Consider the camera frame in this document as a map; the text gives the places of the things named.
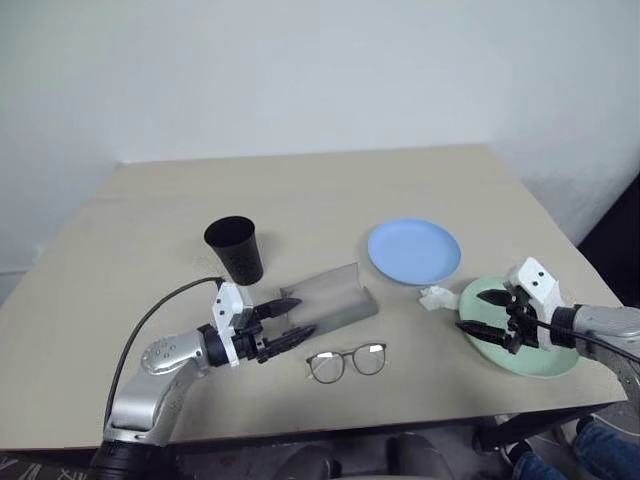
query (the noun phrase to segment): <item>green plate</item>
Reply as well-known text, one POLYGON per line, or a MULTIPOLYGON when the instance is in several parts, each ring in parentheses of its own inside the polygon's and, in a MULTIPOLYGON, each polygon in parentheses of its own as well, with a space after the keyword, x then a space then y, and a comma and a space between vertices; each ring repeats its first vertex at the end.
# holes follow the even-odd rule
MULTIPOLYGON (((460 318, 478 320, 493 327, 507 328, 509 316, 504 308, 493 306, 476 297, 483 290, 504 289, 503 281, 504 277, 481 277, 469 284, 460 296, 460 318)), ((560 347, 555 352, 548 352, 537 348, 521 347, 517 354, 512 355, 498 345, 483 342, 469 335, 467 338, 482 355, 496 365, 527 377, 558 377, 570 372, 578 363, 579 355, 574 349, 560 347)))

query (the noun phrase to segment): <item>black cup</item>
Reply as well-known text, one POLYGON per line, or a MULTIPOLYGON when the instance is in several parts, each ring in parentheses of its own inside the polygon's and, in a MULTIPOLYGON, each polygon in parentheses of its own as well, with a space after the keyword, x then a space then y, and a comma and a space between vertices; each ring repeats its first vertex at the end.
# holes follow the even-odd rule
POLYGON ((216 220, 205 230, 204 241, 218 254, 238 285, 252 285, 262 278, 256 226, 248 218, 216 220))

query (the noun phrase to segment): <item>blue plate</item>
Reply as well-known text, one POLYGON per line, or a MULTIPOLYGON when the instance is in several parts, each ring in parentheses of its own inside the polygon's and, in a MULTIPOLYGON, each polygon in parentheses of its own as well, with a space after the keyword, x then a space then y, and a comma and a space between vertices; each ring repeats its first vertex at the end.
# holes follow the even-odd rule
POLYGON ((453 235, 439 225, 403 218, 371 233, 369 257, 382 273, 398 282, 430 285, 455 273, 462 252, 453 235))

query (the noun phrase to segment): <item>black cable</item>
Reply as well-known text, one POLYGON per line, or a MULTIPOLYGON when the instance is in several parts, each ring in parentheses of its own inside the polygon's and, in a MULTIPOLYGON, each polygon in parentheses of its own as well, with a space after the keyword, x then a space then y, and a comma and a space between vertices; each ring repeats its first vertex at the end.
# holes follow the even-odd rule
POLYGON ((107 427, 107 422, 109 421, 109 417, 111 416, 111 409, 113 408, 113 400, 116 397, 116 389, 118 388, 118 382, 120 381, 120 375, 122 374, 122 369, 124 368, 124 362, 127 360, 127 356, 129 355, 129 350, 131 350, 131 345, 133 345, 134 340, 138 336, 138 333, 142 329, 147 320, 151 318, 151 316, 158 311, 158 309, 171 300, 176 295, 181 294, 185 290, 189 290, 191 287, 195 287, 196 285, 200 285, 206 282, 216 282, 217 285, 222 283, 222 278, 220 277, 205 277, 200 280, 195 280, 191 283, 187 283, 186 285, 181 286, 180 288, 175 289, 173 292, 162 297, 158 302, 149 309, 147 313, 144 314, 144 317, 140 319, 136 327, 129 335, 129 339, 120 354, 120 359, 118 360, 118 366, 116 367, 116 371, 113 374, 113 380, 111 380, 111 388, 109 389, 109 396, 107 397, 107 407, 104 412, 104 428, 107 427))
POLYGON ((584 340, 585 342, 593 343, 594 345, 598 345, 604 348, 605 350, 609 350, 615 354, 618 354, 621 357, 626 358, 627 360, 631 360, 632 362, 636 362, 637 364, 640 364, 640 357, 636 357, 634 354, 626 352, 625 350, 619 347, 616 347, 615 345, 612 345, 609 342, 602 340, 600 338, 594 337, 592 335, 588 335, 586 333, 579 333, 573 330, 568 330, 566 328, 549 325, 548 323, 541 322, 537 318, 533 318, 532 316, 524 313, 519 313, 518 316, 524 317, 525 319, 535 323, 539 327, 546 328, 547 330, 551 330, 557 333, 562 333, 563 335, 569 335, 574 338, 579 338, 581 340, 584 340))

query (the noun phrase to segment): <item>glasses lens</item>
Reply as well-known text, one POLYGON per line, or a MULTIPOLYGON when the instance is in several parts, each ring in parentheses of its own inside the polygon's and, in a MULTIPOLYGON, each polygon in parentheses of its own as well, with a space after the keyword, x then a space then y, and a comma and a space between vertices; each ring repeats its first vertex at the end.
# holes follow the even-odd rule
POLYGON ((344 371, 344 359, 333 352, 319 353, 311 359, 311 373, 320 383, 333 383, 344 371))
POLYGON ((353 363, 360 373, 373 375, 384 367, 384 346, 381 344, 365 345, 353 354, 353 363))

